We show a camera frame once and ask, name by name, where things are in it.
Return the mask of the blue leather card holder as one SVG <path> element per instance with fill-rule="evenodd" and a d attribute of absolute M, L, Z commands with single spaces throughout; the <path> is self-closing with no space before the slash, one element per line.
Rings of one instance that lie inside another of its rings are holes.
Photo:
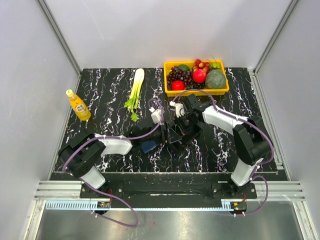
<path fill-rule="evenodd" d="M 154 148 L 156 148 L 157 146 L 158 146 L 158 143 L 154 140 L 146 141 L 141 145 L 141 149 L 145 154 L 147 154 L 150 151 L 152 151 Z"/>

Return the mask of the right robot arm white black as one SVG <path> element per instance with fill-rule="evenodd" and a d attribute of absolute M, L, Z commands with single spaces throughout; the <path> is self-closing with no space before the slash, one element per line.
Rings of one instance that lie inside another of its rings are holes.
<path fill-rule="evenodd" d="M 175 109 L 176 124 L 180 125 L 181 130 L 202 122 L 233 136 L 238 161 L 222 192 L 239 198 L 245 193 L 257 169 L 274 159 L 274 145 L 260 117 L 244 117 L 225 111 L 216 105 L 212 96 L 210 98 L 210 101 L 201 102 L 195 94 L 191 94 L 183 98 L 183 103 L 176 103 L 173 99 L 169 105 Z"/>

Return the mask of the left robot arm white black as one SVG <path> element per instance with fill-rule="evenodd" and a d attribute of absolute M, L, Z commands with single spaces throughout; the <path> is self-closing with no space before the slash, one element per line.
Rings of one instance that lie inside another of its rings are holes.
<path fill-rule="evenodd" d="M 182 144 L 184 133 L 176 124 L 161 125 L 137 123 L 127 136 L 106 136 L 84 129 L 63 145 L 58 158 L 63 162 L 62 170 L 91 185 L 91 192 L 98 198 L 107 195 L 109 186 L 106 179 L 95 167 L 104 155 L 127 155 L 132 150 L 148 153 L 158 144 L 165 143 L 177 149 Z"/>

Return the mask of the black plastic card box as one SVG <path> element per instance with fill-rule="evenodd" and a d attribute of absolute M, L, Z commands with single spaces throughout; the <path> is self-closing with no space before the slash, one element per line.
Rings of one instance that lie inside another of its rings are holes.
<path fill-rule="evenodd" d="M 203 132 L 203 129 L 200 127 L 200 131 L 196 132 L 195 134 L 183 135 L 182 143 L 169 143 L 169 142 L 167 142 L 167 144 L 172 150 L 174 150 L 175 152 L 179 152 L 179 151 L 183 150 L 194 139 L 197 139 L 201 135 L 202 132 Z"/>

